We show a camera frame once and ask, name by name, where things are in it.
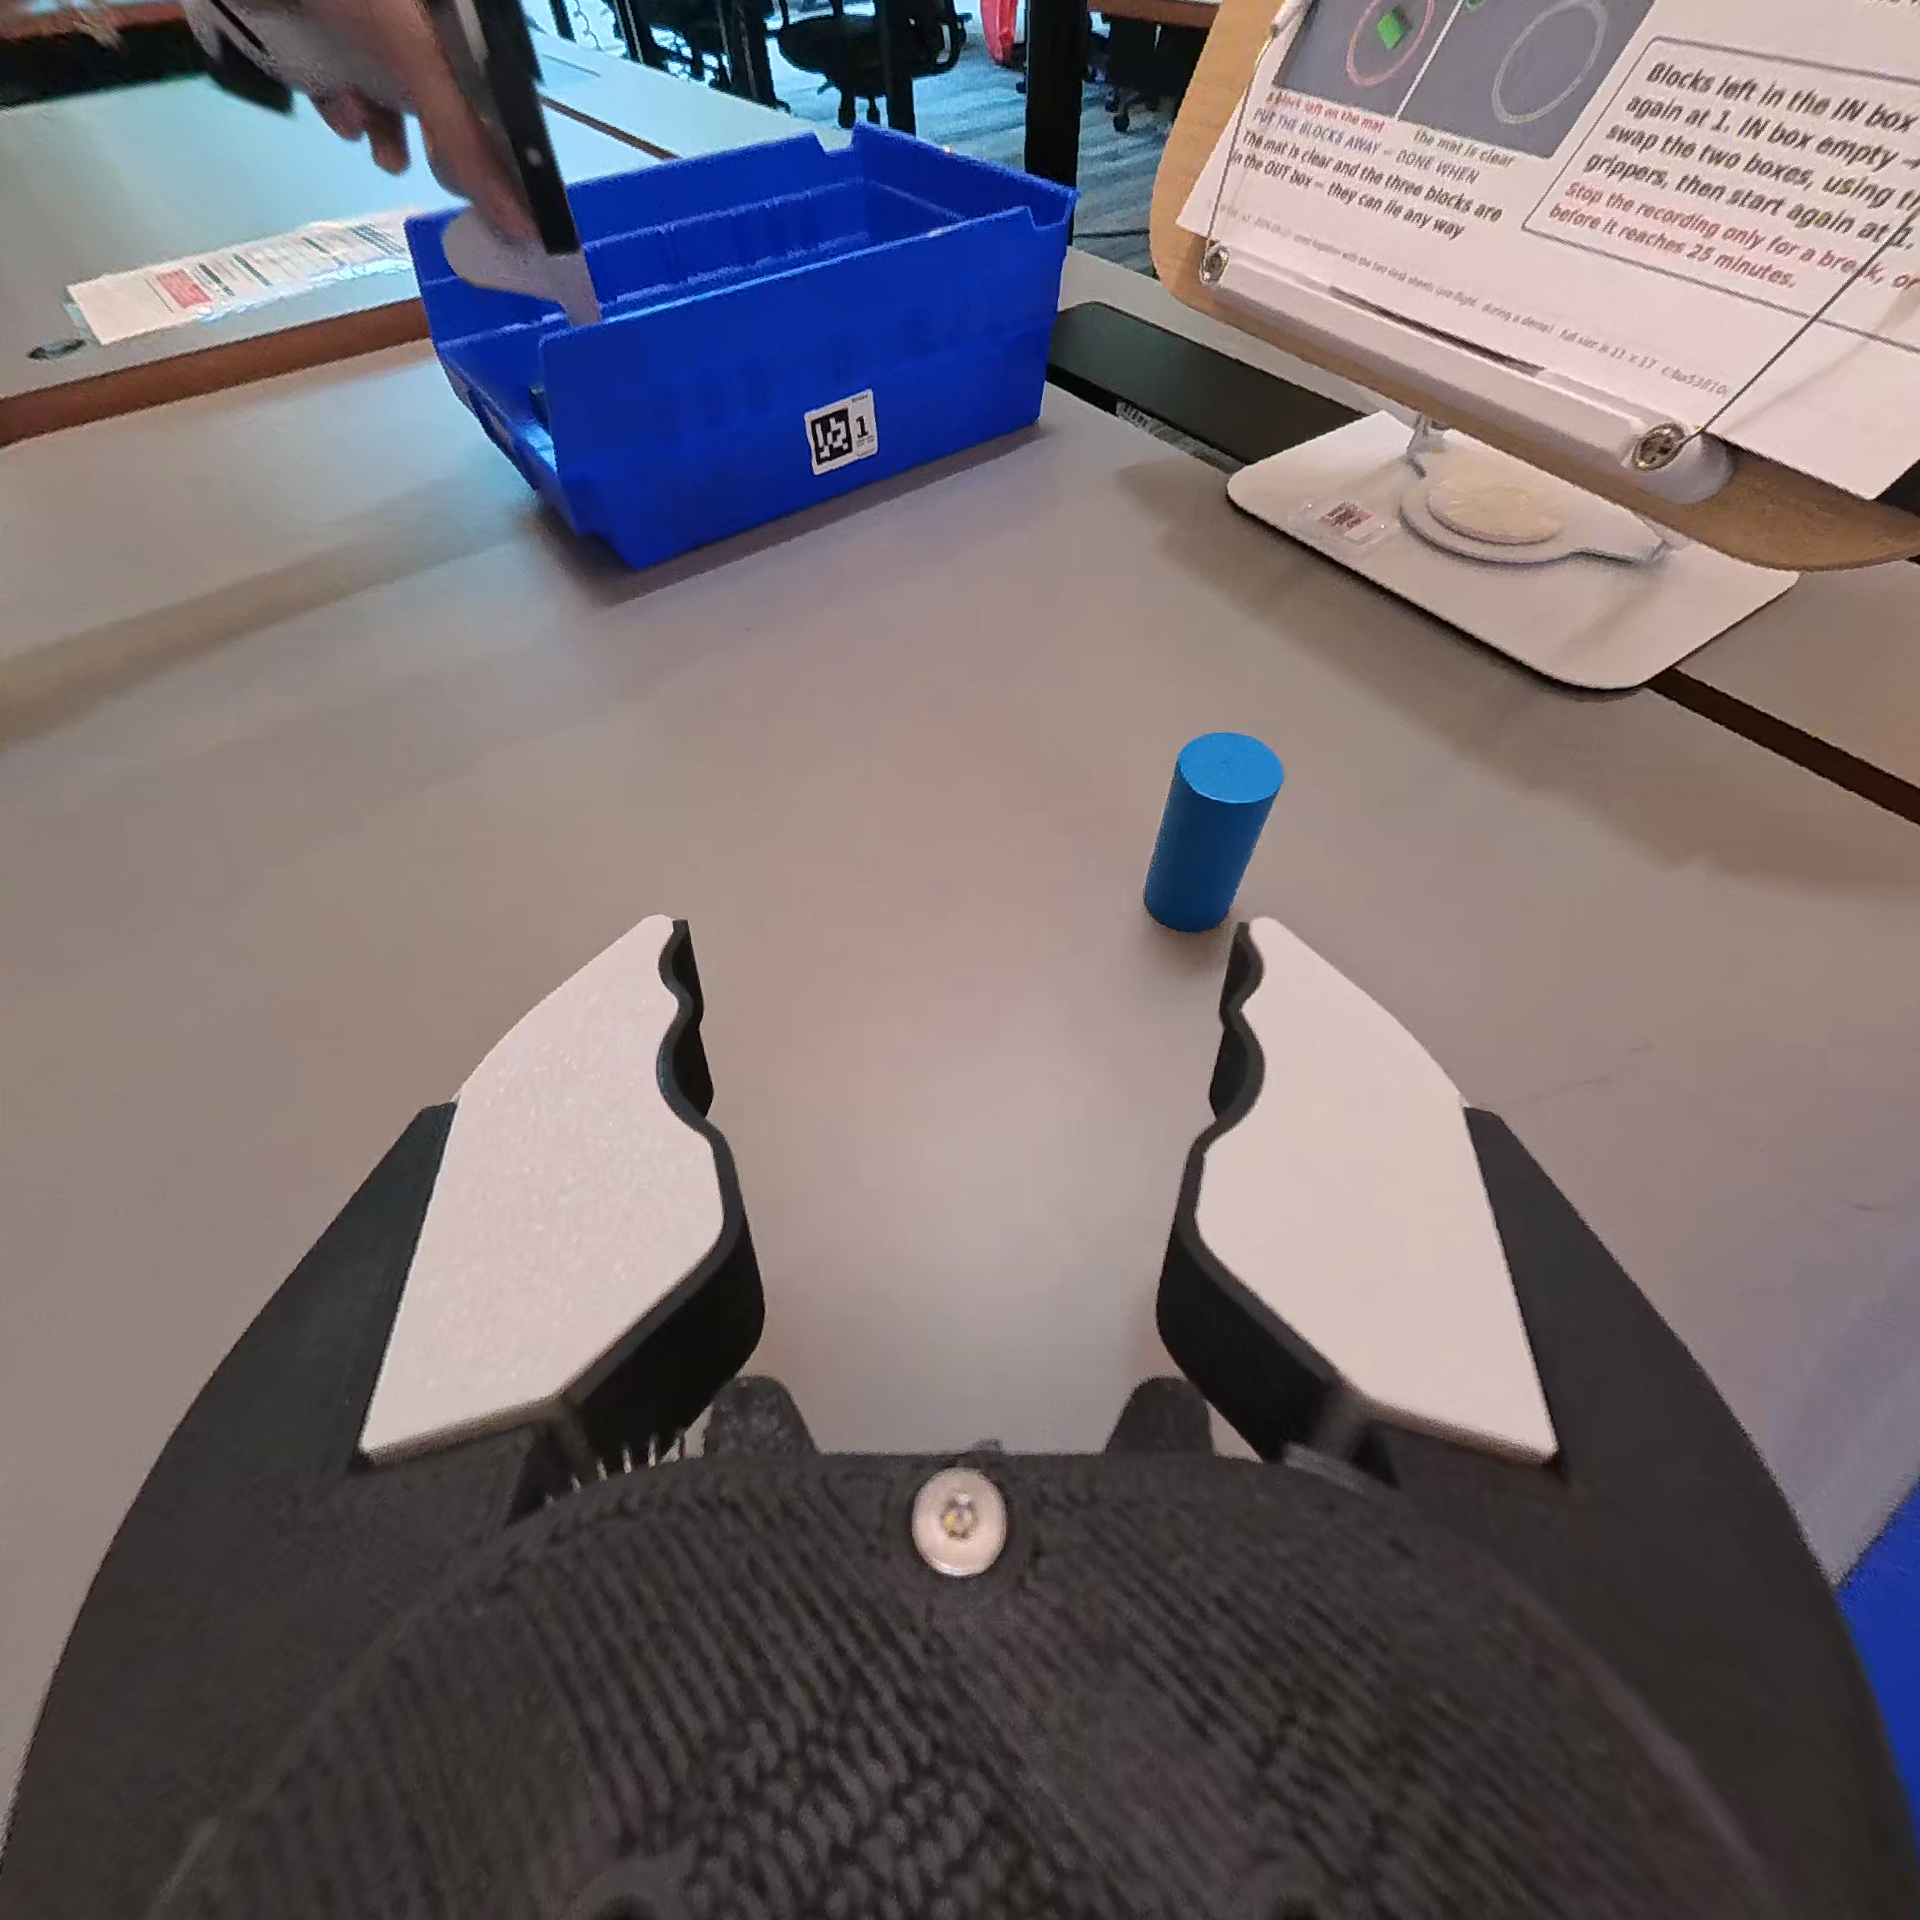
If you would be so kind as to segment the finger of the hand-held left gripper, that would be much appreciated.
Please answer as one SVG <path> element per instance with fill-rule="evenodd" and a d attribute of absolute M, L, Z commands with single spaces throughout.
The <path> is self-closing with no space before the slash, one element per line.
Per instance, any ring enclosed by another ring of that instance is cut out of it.
<path fill-rule="evenodd" d="M 425 2 L 436 42 L 471 108 L 481 116 L 504 166 L 563 271 L 570 325 L 600 323 L 585 243 L 540 104 L 540 62 L 518 2 Z"/>
<path fill-rule="evenodd" d="M 557 258 L 540 243 L 497 236 L 474 207 L 444 225 L 444 265 L 475 289 L 518 294 L 546 307 L 567 304 Z"/>

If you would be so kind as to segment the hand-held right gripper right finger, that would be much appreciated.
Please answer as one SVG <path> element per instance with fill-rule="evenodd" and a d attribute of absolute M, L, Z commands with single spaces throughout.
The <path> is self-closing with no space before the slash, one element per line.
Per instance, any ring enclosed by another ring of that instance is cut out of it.
<path fill-rule="evenodd" d="M 1210 1125 L 1179 1178 L 1154 1320 L 1267 1460 L 1379 1428 L 1558 1453 L 1470 1108 L 1427 1050 L 1275 918 L 1236 927 Z"/>

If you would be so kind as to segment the printed label sheet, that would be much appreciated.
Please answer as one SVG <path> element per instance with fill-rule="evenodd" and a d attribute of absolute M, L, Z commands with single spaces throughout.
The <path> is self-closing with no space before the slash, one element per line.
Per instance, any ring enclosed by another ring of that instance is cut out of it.
<path fill-rule="evenodd" d="M 339 283 L 408 272 L 407 219 L 407 212 L 316 219 L 279 236 L 77 280 L 63 289 L 63 304 L 97 346 L 225 321 Z"/>

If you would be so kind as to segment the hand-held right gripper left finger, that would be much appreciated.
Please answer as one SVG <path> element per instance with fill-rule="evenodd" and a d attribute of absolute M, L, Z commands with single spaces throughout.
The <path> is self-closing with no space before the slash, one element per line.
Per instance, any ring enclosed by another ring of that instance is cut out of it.
<path fill-rule="evenodd" d="M 687 920 L 531 1008 L 450 1108 L 358 1453 L 536 1428 L 567 1473 L 666 1453 L 753 1356 L 764 1293 L 713 1125 Z"/>

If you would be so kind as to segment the teal wooden cylinder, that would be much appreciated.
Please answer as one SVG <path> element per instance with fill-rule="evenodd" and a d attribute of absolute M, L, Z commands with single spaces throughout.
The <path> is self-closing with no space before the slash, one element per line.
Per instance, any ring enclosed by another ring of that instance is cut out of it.
<path fill-rule="evenodd" d="M 1142 904 L 1168 933 L 1208 933 L 1238 895 L 1272 805 L 1283 762 L 1247 731 L 1189 741 L 1171 771 Z"/>

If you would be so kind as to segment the blue plastic bin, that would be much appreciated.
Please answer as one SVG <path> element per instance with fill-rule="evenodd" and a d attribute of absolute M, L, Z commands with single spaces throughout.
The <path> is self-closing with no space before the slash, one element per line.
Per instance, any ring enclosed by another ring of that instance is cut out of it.
<path fill-rule="evenodd" d="M 803 131 L 567 189 L 600 323 L 407 219 L 450 390 L 649 567 L 1037 419 L 1078 193 L 902 131 Z"/>

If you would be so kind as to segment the black desk leg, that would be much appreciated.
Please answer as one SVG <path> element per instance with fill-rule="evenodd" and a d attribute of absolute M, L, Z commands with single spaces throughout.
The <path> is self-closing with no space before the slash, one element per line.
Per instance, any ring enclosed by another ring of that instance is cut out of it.
<path fill-rule="evenodd" d="M 1078 187 L 1080 113 L 1087 62 L 1086 2 L 1025 8 L 1025 169 Z"/>

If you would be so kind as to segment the instruction sheet on stand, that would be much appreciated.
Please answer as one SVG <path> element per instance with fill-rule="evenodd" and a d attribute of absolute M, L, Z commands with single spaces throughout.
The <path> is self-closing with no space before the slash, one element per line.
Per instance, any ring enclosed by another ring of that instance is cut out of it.
<path fill-rule="evenodd" d="M 1272 8 L 1217 10 L 1154 180 L 1154 268 L 1374 410 L 1254 458 L 1238 511 L 1578 691 L 1648 684 L 1807 573 L 1916 550 L 1916 471 L 1857 497 L 1179 227 Z"/>

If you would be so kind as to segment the printed instruction sheet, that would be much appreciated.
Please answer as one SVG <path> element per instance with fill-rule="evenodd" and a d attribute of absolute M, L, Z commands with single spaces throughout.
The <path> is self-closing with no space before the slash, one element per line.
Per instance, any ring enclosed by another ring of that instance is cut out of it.
<path fill-rule="evenodd" d="M 1276 2 L 1179 227 L 1890 500 L 1914 2 Z"/>

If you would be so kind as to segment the black office chair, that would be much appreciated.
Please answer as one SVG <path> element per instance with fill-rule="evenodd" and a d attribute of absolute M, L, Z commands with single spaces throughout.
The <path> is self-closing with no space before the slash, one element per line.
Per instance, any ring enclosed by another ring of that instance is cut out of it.
<path fill-rule="evenodd" d="M 884 113 L 888 84 L 906 88 L 952 72 L 969 42 L 969 22 L 955 2 L 899 2 L 888 44 L 881 24 L 891 2 L 776 2 L 773 44 L 783 58 L 822 80 L 834 97 L 844 131 Z"/>

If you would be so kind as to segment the person's left hand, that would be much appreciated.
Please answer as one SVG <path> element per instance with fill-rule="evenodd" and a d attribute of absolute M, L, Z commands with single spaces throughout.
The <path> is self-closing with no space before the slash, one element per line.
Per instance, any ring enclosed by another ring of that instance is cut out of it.
<path fill-rule="evenodd" d="M 383 172 L 403 176 L 411 165 L 408 122 L 418 122 L 436 180 L 471 204 L 497 236 L 535 240 L 536 227 L 518 184 L 436 42 L 389 54 L 389 65 L 403 97 L 399 108 L 376 104 L 361 88 L 332 88 L 311 95 L 322 125 L 344 143 L 365 143 Z"/>

